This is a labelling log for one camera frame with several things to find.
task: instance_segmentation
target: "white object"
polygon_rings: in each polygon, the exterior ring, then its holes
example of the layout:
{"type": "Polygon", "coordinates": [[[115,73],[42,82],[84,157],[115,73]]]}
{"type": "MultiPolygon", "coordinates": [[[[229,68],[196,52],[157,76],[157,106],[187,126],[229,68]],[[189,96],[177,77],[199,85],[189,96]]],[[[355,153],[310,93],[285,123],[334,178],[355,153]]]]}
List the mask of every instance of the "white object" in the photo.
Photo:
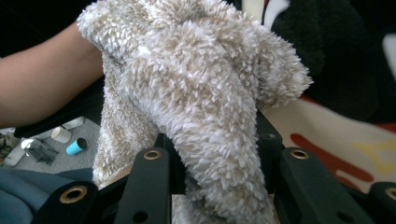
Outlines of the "white object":
{"type": "Polygon", "coordinates": [[[386,35],[382,46],[388,60],[389,68],[396,80],[396,34],[386,35]]]}
{"type": "Polygon", "coordinates": [[[79,117],[76,119],[72,119],[62,125],[66,130],[74,129],[77,128],[78,126],[82,125],[84,123],[84,117],[79,117]]]}
{"type": "Polygon", "coordinates": [[[52,130],[50,137],[58,142],[66,143],[72,137],[72,134],[63,127],[56,127],[52,130]]]}
{"type": "Polygon", "coordinates": [[[289,8],[290,0],[271,0],[265,10],[264,26],[271,30],[276,17],[289,8]]]}
{"type": "Polygon", "coordinates": [[[4,164],[8,166],[15,166],[21,160],[25,152],[21,148],[21,144],[17,145],[4,159],[4,164]]]}

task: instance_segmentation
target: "black fabric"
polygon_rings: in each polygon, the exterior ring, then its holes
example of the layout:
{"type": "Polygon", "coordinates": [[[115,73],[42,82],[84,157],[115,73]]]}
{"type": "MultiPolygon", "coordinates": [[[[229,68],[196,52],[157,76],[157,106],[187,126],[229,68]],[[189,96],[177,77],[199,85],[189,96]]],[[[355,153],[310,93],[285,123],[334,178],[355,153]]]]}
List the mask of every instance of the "black fabric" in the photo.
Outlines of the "black fabric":
{"type": "Polygon", "coordinates": [[[61,32],[92,0],[0,0],[0,57],[61,32]]]}
{"type": "Polygon", "coordinates": [[[307,96],[351,119],[396,121],[393,91],[384,91],[384,80],[390,90],[395,82],[380,39],[347,0],[291,0],[272,30],[293,44],[310,69],[315,83],[307,96]]]}

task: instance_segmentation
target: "gray carpet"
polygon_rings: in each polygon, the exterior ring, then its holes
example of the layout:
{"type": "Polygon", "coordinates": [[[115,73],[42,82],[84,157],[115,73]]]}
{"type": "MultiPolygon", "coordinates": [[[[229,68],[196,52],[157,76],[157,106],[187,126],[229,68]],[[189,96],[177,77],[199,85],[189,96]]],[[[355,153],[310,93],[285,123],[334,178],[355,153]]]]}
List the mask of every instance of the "gray carpet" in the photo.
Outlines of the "gray carpet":
{"type": "Polygon", "coordinates": [[[51,165],[47,165],[44,162],[37,162],[34,158],[24,155],[21,160],[13,166],[13,168],[55,174],[62,171],[92,167],[97,149],[99,126],[92,121],[85,119],[84,124],[69,130],[69,132],[72,133],[72,138],[65,144],[57,142],[51,138],[40,140],[59,152],[51,165]],[[67,155],[66,148],[80,137],[87,140],[88,148],[77,155],[67,155]]]}

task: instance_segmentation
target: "screw hole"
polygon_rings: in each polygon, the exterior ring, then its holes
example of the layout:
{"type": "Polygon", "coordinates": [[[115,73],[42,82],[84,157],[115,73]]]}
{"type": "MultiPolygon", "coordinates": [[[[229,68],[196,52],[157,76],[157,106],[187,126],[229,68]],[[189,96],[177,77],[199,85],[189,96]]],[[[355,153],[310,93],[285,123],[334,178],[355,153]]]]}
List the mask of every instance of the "screw hole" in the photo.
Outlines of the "screw hole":
{"type": "Polygon", "coordinates": [[[355,221],[350,214],[343,212],[343,211],[338,211],[337,216],[338,216],[338,218],[340,218],[342,221],[344,221],[346,223],[354,223],[354,221],[355,221]]]}
{"type": "Polygon", "coordinates": [[[73,190],[73,191],[69,192],[68,194],[66,194],[66,197],[68,199],[74,199],[74,198],[77,198],[79,195],[81,195],[80,190],[73,190]]]}
{"type": "Polygon", "coordinates": [[[156,160],[161,157],[161,152],[157,150],[148,151],[145,153],[144,157],[146,160],[150,160],[150,161],[156,160]]]}
{"type": "Polygon", "coordinates": [[[291,153],[291,156],[294,158],[297,158],[299,160],[306,160],[309,158],[308,153],[301,151],[301,150],[293,150],[291,153]]]}
{"type": "Polygon", "coordinates": [[[87,194],[87,187],[74,186],[65,191],[60,198],[61,203],[76,203],[87,194]]]}
{"type": "Polygon", "coordinates": [[[149,218],[149,214],[146,212],[137,212],[134,214],[134,222],[135,223],[143,223],[149,218]]]}
{"type": "Polygon", "coordinates": [[[391,199],[396,200],[396,188],[387,188],[385,192],[391,199]]]}

